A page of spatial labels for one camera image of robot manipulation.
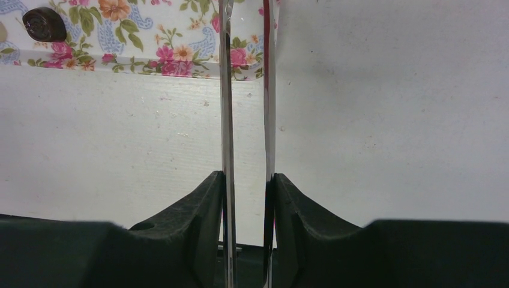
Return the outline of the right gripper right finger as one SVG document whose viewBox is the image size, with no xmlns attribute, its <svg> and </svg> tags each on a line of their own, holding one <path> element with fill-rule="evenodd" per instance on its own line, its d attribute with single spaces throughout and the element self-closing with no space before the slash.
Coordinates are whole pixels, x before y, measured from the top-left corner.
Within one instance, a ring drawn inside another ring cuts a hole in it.
<svg viewBox="0 0 509 288">
<path fill-rule="evenodd" d="M 281 287 L 507 287 L 508 224 L 376 220 L 358 227 L 276 174 Z"/>
</svg>

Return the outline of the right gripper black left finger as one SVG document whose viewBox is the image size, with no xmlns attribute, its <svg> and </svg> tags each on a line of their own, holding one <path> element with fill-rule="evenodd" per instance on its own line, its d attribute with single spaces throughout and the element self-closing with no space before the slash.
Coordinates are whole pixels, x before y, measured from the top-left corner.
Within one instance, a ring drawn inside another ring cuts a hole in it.
<svg viewBox="0 0 509 288">
<path fill-rule="evenodd" d="M 129 229 L 1 216 L 2 287 L 212 287 L 224 174 Z"/>
</svg>

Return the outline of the metal serving tongs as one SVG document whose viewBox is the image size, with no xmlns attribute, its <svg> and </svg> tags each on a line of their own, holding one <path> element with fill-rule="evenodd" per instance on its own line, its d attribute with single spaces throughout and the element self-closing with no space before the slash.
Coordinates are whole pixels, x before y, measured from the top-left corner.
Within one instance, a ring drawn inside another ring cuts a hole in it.
<svg viewBox="0 0 509 288">
<path fill-rule="evenodd" d="M 233 110 L 232 110 L 232 65 L 230 56 L 231 15 L 233 1 L 219 1 L 220 21 L 220 92 L 221 92 L 221 161 L 225 176 L 223 198 L 223 251 L 225 265 L 225 286 L 237 287 L 236 223 L 235 223 L 235 176 L 233 147 Z M 264 1 L 264 103 L 266 104 L 265 122 L 270 121 L 270 66 L 274 61 L 275 48 L 273 2 Z M 264 228 L 264 276 L 263 287 L 273 287 L 273 224 L 270 204 L 270 185 L 272 174 L 267 172 L 265 228 Z"/>
</svg>

